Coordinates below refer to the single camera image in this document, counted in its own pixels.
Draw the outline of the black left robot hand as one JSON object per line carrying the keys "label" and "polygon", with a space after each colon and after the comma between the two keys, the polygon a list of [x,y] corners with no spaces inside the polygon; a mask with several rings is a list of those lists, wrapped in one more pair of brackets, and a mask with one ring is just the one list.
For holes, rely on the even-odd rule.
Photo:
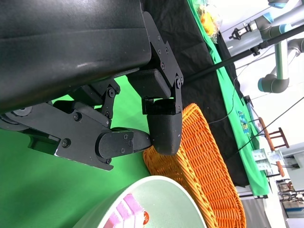
{"label": "black left robot hand", "polygon": [[[111,127],[127,76],[149,132]],[[181,143],[183,75],[138,0],[3,0],[0,127],[54,156],[111,170],[114,157]]]}

